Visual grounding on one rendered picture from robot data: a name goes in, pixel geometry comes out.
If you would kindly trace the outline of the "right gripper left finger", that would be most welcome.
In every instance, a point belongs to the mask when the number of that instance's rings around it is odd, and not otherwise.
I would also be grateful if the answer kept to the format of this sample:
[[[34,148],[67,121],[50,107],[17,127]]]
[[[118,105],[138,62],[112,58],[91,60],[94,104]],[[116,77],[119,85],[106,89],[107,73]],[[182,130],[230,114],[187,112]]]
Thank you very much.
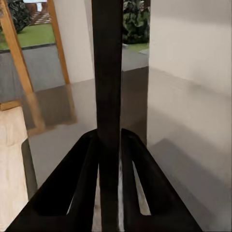
[[[99,155],[84,133],[5,232],[92,232]]]

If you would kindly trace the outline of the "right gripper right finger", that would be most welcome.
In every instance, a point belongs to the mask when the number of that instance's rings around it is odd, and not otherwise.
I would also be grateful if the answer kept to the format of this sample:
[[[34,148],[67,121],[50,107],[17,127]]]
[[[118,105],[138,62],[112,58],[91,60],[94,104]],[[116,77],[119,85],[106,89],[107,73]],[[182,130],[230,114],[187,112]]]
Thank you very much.
[[[139,136],[121,130],[125,232],[203,232]],[[140,213],[134,161],[151,216]]]

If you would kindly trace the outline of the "poster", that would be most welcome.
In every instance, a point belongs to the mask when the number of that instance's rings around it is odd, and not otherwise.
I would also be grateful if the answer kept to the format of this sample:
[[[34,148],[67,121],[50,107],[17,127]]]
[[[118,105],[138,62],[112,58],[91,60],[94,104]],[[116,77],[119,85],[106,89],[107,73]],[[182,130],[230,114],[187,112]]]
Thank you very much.
[[[117,232],[123,0],[91,0],[102,232]]]

